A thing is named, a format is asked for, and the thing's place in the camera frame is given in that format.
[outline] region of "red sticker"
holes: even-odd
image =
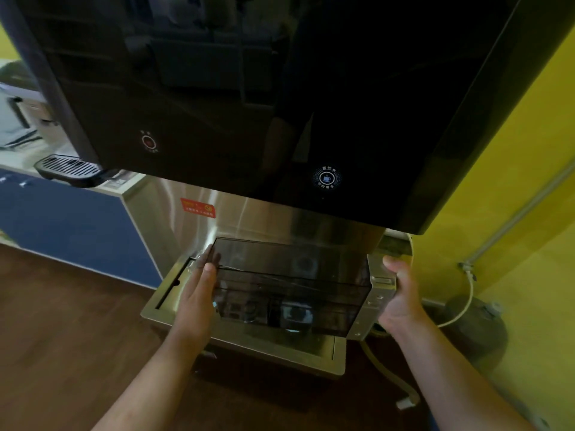
[[[182,207],[185,211],[210,218],[216,217],[216,208],[211,204],[192,201],[191,199],[186,198],[180,198],[180,201],[182,202]]]

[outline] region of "cabinet door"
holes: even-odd
[[[0,184],[0,228],[23,248],[150,287],[161,282],[115,196],[8,174]]]

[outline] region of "floor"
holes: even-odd
[[[0,245],[0,430],[89,430],[160,344],[152,291]],[[413,383],[392,339],[375,354]],[[335,382],[231,354],[196,363],[172,430],[423,430],[427,409],[348,343]]]

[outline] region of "person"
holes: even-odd
[[[399,288],[379,323],[399,344],[439,428],[533,430],[427,316],[407,263],[389,256],[383,262],[396,273]],[[216,273],[214,264],[205,263],[191,274],[162,346],[93,431],[156,431],[168,426],[192,365],[210,340]]]

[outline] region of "yellow wall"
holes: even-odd
[[[18,59],[18,52],[0,25],[0,59]]]
[[[445,299],[466,289],[463,261],[575,157],[575,32],[471,168],[423,236],[414,269],[423,294]],[[575,217],[575,178],[546,200],[477,266],[484,289],[563,231]],[[541,219],[554,217],[541,224]]]
[[[496,381],[553,431],[575,429],[575,222],[480,298],[503,305],[509,330]]]

